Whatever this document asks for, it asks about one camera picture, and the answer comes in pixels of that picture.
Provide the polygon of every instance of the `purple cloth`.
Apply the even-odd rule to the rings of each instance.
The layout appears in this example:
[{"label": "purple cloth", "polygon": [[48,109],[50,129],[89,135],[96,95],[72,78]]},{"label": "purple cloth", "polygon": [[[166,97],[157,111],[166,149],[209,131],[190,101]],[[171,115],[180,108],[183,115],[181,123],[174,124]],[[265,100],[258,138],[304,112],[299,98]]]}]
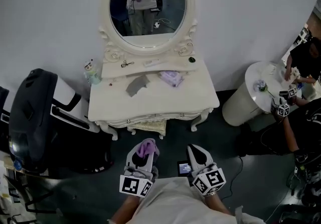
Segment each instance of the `purple cloth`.
[{"label": "purple cloth", "polygon": [[154,139],[147,138],[144,141],[142,141],[136,153],[140,158],[144,158],[147,154],[153,154],[153,153],[159,156],[159,149],[157,148],[156,142]]}]

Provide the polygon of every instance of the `table leg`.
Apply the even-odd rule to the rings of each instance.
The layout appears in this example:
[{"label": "table leg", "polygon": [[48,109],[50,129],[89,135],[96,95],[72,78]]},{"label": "table leg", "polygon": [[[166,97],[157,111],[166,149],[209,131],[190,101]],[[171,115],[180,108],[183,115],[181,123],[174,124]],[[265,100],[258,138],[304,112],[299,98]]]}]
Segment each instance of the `table leg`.
[{"label": "table leg", "polygon": [[193,120],[191,125],[191,131],[195,132],[197,131],[196,125],[203,123],[206,119],[209,113],[211,113],[212,110],[205,110],[199,115],[195,120]]},{"label": "table leg", "polygon": [[134,128],[131,128],[131,127],[127,127],[127,130],[129,132],[131,132],[132,135],[135,135],[136,134],[136,130]]},{"label": "table leg", "polygon": [[97,121],[95,123],[100,126],[101,130],[103,130],[104,132],[106,132],[108,134],[111,134],[113,141],[117,141],[118,140],[117,131],[115,129],[113,129],[112,127],[110,127],[106,122]]}]

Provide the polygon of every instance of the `round white side table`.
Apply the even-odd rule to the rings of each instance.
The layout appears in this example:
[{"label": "round white side table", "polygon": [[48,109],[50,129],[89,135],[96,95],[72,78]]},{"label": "round white side table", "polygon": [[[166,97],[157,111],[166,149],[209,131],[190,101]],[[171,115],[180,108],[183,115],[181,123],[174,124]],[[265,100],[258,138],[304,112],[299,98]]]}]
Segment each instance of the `round white side table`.
[{"label": "round white side table", "polygon": [[[275,68],[276,64],[271,62],[256,62],[247,68],[245,82],[223,105],[223,118],[228,124],[240,126],[261,113],[271,112],[273,96],[277,102],[279,92],[284,90],[274,77]],[[259,79],[266,82],[268,91],[254,91],[253,84]]]}]

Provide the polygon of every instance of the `small screen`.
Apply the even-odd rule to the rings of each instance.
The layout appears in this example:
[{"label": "small screen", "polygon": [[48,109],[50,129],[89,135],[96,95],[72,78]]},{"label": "small screen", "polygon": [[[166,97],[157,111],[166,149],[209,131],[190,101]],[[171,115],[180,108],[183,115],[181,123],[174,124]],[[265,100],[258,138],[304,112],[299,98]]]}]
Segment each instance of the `small screen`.
[{"label": "small screen", "polygon": [[180,164],[180,174],[186,174],[191,171],[191,167],[188,163]]}]

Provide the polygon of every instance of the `vanity table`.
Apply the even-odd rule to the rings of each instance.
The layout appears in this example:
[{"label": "vanity table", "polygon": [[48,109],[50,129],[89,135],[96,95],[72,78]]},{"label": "vanity table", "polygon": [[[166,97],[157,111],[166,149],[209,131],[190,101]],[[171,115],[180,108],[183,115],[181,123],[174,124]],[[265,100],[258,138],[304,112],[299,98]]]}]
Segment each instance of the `vanity table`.
[{"label": "vanity table", "polygon": [[[99,31],[106,42],[102,81],[91,86],[88,119],[112,134],[113,140],[118,139],[114,128],[169,119],[193,120],[191,130],[196,131],[196,125],[206,120],[219,101],[193,45],[195,0],[185,0],[185,15],[172,33],[128,37],[122,37],[112,24],[109,3],[102,0]],[[163,63],[144,66],[147,60],[155,59]],[[124,61],[133,63],[121,67]],[[172,87],[159,78],[160,71],[177,71],[184,81]],[[128,85],[142,75],[149,83],[130,97]]]}]

